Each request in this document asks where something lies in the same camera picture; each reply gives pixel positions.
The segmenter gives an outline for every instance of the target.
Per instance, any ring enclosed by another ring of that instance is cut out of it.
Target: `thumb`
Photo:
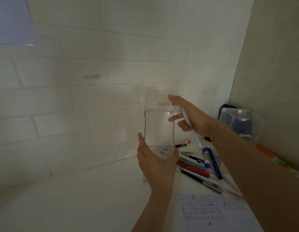
[[[174,152],[173,152],[173,154],[172,154],[172,156],[170,157],[170,160],[172,161],[172,162],[177,162],[178,161],[178,158],[179,158],[179,154],[178,154],[178,148],[175,148],[174,149]]]
[[[183,99],[181,96],[168,95],[168,99],[172,102],[172,105],[180,105],[182,108],[187,109],[190,102]]]

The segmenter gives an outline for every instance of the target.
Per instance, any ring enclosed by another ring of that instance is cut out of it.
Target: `bracelet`
[[[219,129],[217,129],[217,130],[214,132],[214,134],[213,134],[213,136],[212,136],[212,138],[211,138],[212,143],[213,143],[213,138],[215,137],[215,135],[217,134],[217,132],[218,132],[219,130],[221,130],[223,127],[229,127],[229,125],[223,125],[223,126],[221,126]]]

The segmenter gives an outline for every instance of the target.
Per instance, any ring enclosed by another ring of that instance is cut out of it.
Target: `white countertop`
[[[176,172],[164,231],[180,231],[178,193],[213,191]],[[24,189],[0,210],[0,231],[130,231],[149,196],[134,156]]]

